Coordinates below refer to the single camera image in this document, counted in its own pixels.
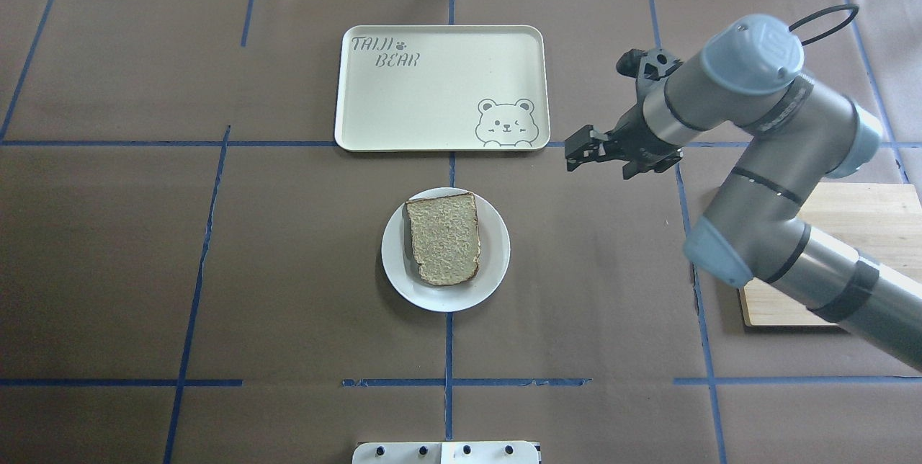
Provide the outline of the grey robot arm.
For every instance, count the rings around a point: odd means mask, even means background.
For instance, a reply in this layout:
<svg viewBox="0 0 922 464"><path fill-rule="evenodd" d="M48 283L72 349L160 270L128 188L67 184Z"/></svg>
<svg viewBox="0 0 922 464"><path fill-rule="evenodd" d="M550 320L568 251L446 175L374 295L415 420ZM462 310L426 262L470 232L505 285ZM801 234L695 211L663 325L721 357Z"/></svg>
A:
<svg viewBox="0 0 922 464"><path fill-rule="evenodd" d="M821 179L855 173L883 134L804 62L801 39L767 14L734 21L687 61L633 48L617 70L635 80L635 105L609 131L568 137L567 170L621 161L625 179L662 173L697 136L732 123L750 142L687 234L685 257L737 289L764 281L919 370L920 283L798 218Z"/></svg>

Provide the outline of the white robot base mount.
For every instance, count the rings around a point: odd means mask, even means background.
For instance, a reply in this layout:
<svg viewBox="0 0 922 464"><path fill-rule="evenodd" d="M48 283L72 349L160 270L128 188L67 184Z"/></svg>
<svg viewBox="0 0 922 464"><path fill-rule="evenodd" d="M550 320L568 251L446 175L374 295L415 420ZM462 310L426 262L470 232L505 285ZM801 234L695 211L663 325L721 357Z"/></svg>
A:
<svg viewBox="0 0 922 464"><path fill-rule="evenodd" d="M352 463L541 463L539 443L524 440L367 442Z"/></svg>

